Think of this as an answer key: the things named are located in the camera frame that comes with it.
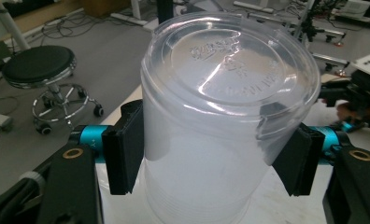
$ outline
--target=black stool seat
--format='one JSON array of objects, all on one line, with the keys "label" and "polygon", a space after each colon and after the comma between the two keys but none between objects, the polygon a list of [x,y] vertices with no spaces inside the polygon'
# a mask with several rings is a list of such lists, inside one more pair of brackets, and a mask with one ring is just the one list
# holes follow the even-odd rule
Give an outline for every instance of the black stool seat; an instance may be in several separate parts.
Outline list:
[{"label": "black stool seat", "polygon": [[41,87],[71,75],[75,63],[72,50],[41,46],[16,55],[4,66],[2,75],[17,88]]}]

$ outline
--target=white table surface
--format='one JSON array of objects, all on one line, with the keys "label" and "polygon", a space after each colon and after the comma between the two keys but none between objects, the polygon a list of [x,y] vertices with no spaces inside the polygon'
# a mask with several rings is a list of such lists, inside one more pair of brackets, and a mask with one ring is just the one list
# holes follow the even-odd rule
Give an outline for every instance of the white table surface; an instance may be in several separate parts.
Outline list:
[{"label": "white table surface", "polygon": [[[125,102],[142,98],[138,87]],[[102,124],[114,124],[121,117],[118,107]],[[334,108],[326,108],[317,102],[304,120],[306,125],[324,126],[336,120]],[[364,129],[352,134],[352,144],[370,149],[370,130]],[[241,224],[323,224],[326,223],[322,207],[322,198],[327,189],[333,168],[320,165],[310,196],[289,197],[276,171],[271,167],[260,186],[254,191],[249,210]],[[148,208],[144,190],[139,179],[135,183],[133,194],[112,196],[107,184],[107,170],[104,164],[97,164],[100,190],[102,193],[105,222],[119,224],[159,223]]]}]

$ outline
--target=table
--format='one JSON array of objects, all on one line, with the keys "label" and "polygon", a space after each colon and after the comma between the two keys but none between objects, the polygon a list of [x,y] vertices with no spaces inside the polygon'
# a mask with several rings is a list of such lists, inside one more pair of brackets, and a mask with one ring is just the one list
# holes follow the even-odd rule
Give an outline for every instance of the table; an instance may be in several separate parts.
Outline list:
[{"label": "table", "polygon": [[[141,87],[138,87],[123,103],[142,98]],[[113,125],[121,117],[118,107],[102,124]],[[304,123],[312,126],[323,126],[336,120],[334,108],[327,108],[322,102],[312,106]],[[370,130],[363,129],[349,135],[356,147],[370,149]],[[106,223],[160,223],[152,214],[145,199],[144,189],[140,184],[142,165],[133,194],[112,196],[109,193],[107,169],[104,164],[96,164],[101,190]],[[260,186],[254,191],[249,210],[240,224],[324,224],[326,223],[322,207],[322,198],[331,177],[332,167],[320,165],[310,196],[289,197],[276,171],[271,167]]]},{"label": "table", "polygon": [[[0,0],[0,22],[2,22],[7,31],[11,33],[16,43],[19,45],[20,49],[31,48],[26,42],[25,38],[22,36],[19,27],[16,25],[15,21],[13,20],[13,18],[11,18],[10,14],[7,12],[7,9],[4,7],[4,2],[16,3],[18,1]],[[2,127],[3,129],[8,129],[11,125],[11,122],[12,118],[0,115],[0,127]]]}]

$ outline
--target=cable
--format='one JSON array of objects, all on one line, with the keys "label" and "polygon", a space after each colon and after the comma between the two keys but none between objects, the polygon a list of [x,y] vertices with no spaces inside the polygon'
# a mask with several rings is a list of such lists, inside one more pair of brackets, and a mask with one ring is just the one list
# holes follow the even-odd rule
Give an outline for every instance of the cable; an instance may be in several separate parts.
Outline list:
[{"label": "cable", "polygon": [[[51,165],[51,160],[53,156],[50,156],[43,163],[38,165],[34,171],[41,174],[44,178],[48,178],[48,173]],[[19,180],[14,186],[5,191],[0,195],[0,208],[6,206],[6,204],[24,187],[28,179]]]},{"label": "cable", "polygon": [[336,29],[343,29],[343,30],[348,30],[348,31],[355,31],[355,32],[358,32],[358,31],[361,31],[363,28],[366,28],[368,24],[370,24],[370,20],[367,21],[367,24],[365,26],[361,26],[359,29],[350,29],[350,28],[347,28],[347,27],[340,27],[340,26],[336,26],[331,20],[330,20],[330,17],[327,17],[325,20],[327,20],[334,28]]},{"label": "cable", "polygon": [[25,186],[17,193],[6,206],[0,211],[0,224],[12,223],[12,218],[16,214],[21,204],[37,189],[34,180],[27,180]]},{"label": "cable", "polygon": [[[135,26],[135,24],[132,24],[130,22],[121,21],[111,17],[107,17],[105,19],[92,18],[81,11],[67,17],[59,17],[52,21],[45,22],[40,30],[40,33],[27,36],[27,38],[32,38],[31,40],[28,40],[28,43],[33,43],[41,39],[39,45],[42,46],[44,45],[46,38],[61,39],[66,37],[76,37],[84,35],[89,32],[94,27],[94,25],[107,21],[111,22],[114,25]],[[81,27],[85,27],[85,30],[77,33],[76,29]],[[12,43],[11,47],[14,49],[17,46],[14,46],[14,43]]]},{"label": "cable", "polygon": [[298,10],[298,8],[292,4],[289,4],[285,7],[285,12],[287,13],[290,13],[296,17],[298,17],[298,19],[301,19],[301,12]]},{"label": "cable", "polygon": [[12,44],[12,55],[16,54],[16,49],[14,48],[14,40],[13,40],[13,35],[10,36],[10,41]]},{"label": "cable", "polygon": [[8,114],[10,114],[11,112],[15,111],[15,110],[19,107],[19,105],[20,105],[20,101],[19,101],[16,97],[14,97],[14,96],[0,97],[0,101],[2,101],[2,100],[6,100],[6,99],[13,99],[13,100],[16,102],[16,105],[14,106],[14,108],[13,108],[13,109],[9,110],[8,112],[6,112],[6,113],[1,113],[1,114],[3,114],[3,115],[8,115]]}]

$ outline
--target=caster wheel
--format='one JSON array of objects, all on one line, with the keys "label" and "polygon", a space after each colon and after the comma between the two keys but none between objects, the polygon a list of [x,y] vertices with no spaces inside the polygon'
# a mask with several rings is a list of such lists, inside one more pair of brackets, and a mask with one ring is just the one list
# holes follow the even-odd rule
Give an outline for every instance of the caster wheel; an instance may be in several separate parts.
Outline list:
[{"label": "caster wheel", "polygon": [[47,109],[54,107],[54,101],[52,101],[52,100],[51,100],[51,99],[49,99],[48,97],[43,96],[43,97],[42,97],[42,100],[43,100],[43,105],[44,105]]},{"label": "caster wheel", "polygon": [[326,66],[325,66],[325,71],[326,72],[331,72],[333,70],[333,68],[334,67],[331,64],[327,63]]},{"label": "caster wheel", "polygon": [[100,105],[96,105],[93,111],[96,117],[102,117],[104,115],[104,109]]},{"label": "caster wheel", "polygon": [[47,123],[41,124],[36,130],[43,135],[51,133],[51,127]]},{"label": "caster wheel", "polygon": [[86,97],[86,92],[85,91],[78,91],[78,96],[79,96],[79,98],[85,98]]},{"label": "caster wheel", "polygon": [[331,36],[327,36],[327,38],[325,38],[326,43],[331,43],[332,40],[333,38]]}]

